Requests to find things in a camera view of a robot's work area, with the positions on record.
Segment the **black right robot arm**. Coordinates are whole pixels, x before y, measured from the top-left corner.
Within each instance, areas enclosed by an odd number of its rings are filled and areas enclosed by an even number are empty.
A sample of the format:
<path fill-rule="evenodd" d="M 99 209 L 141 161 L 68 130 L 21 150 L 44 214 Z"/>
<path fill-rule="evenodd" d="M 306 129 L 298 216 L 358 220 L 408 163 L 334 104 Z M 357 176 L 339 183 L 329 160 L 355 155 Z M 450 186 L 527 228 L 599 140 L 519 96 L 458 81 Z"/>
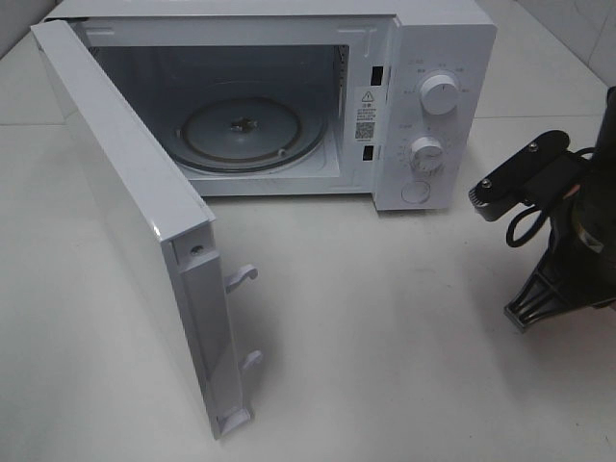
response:
<path fill-rule="evenodd" d="M 521 331 L 615 302 L 615 89 L 609 88 L 590 165 L 553 209 L 548 247 L 504 308 Z"/>

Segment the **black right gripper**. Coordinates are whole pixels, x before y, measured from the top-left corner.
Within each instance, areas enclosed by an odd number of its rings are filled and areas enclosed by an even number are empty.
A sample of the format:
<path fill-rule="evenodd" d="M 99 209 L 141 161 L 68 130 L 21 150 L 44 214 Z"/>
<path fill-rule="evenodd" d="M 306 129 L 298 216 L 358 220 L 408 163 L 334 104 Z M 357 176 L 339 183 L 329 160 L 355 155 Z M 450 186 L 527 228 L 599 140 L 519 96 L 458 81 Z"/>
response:
<path fill-rule="evenodd" d="M 573 308 L 615 306 L 615 211 L 566 201 L 555 213 L 544 254 L 504 314 L 526 332 Z"/>

